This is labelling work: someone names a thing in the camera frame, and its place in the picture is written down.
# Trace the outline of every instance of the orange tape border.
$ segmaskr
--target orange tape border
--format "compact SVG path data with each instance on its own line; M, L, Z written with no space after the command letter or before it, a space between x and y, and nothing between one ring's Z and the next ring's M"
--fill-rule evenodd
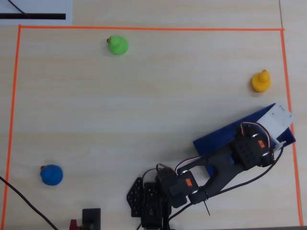
M10 174L10 161L11 161L12 134L13 134L13 124L14 124L16 81L17 81L18 57L19 57L20 37L21 37L21 29L22 28L24 28L24 29L28 28L28 29L147 30L147 31L280 31L282 52L283 52L284 77L285 77L287 100L288 100L288 109L289 109L290 112L292 111L290 89L289 89L289 79L288 79L288 71L287 71L287 63L286 63L286 54L285 54L285 47L284 47L284 37L283 37L283 32L284 32L285 29L283 29L283 28L254 28L254 29L253 28L153 28L153 27L151 28L151 27L112 27L112 26L32 26L32 25L18 25L15 66L14 66L14 78L13 78L13 88L12 88L12 104L11 104L8 157L7 157L6 175L5 175L5 179L7 181L9 180L9 174ZM291 131L294 134L293 124L291 124ZM298 217L299 217L299 225L303 226L295 143L292 144L292 148L293 148L293 159L294 159L294 169L295 169L295 185L296 185L296 198L297 198L297 210L298 210ZM4 230L5 212L6 212L6 205L7 205L7 193L8 193L8 186L5 185L3 207L2 207L1 230Z

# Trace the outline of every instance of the red component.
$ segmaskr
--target red component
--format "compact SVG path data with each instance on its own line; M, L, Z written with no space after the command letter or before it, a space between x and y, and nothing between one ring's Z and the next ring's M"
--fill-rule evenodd
M80 227L77 226L77 220L71 219L71 224L69 225L69 230L80 230Z

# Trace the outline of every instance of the green rubber duck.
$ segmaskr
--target green rubber duck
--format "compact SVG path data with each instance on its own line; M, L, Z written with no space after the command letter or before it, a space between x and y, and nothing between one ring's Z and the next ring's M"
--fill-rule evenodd
M106 41L110 52L115 55L124 54L129 48L127 40L122 36L110 36Z

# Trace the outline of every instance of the blue rubber duck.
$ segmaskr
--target blue rubber duck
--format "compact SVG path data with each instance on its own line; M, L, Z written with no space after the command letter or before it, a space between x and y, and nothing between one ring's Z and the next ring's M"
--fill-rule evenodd
M40 176L42 177L42 181L47 185L58 185L63 179L63 171L57 165L45 165L42 166L40 170Z

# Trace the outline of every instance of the light wood surface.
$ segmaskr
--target light wood surface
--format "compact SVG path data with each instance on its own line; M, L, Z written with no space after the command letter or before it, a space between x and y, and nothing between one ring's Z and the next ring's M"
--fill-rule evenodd
M282 0L281 9L283 25L286 28L284 33L285 48L287 55L288 74L291 90L291 101L293 113L296 115L295 137L297 149L297 162L300 178L301 203L303 210L303 221L307 222L307 155L306 131L306 88L307 88L307 65L306 65L306 40L307 40L307 15L304 9L307 2L304 0Z
M127 54L108 52L110 35L130 41ZM256 94L250 78L262 69L274 84ZM11 182L61 229L85 207L102 209L103 229L135 229L139 220L130 217L125 197L137 176L158 162L174 167L196 155L193 140L277 101L287 103L279 32L26 29ZM297 225L292 162L287 148L268 176L210 199L211 217L200 204L172 226ZM39 167L47 163L64 170L57 187L40 181ZM262 171L244 173L231 185ZM206 173L195 174L204 184ZM22 224L49 228L10 191L6 229Z
M75 0L74 25L280 28L278 0Z
M0 175L5 178L8 153L12 74L14 72L15 48L17 40L16 27L1 26L0 39ZM4 184L0 183L0 212L3 206Z

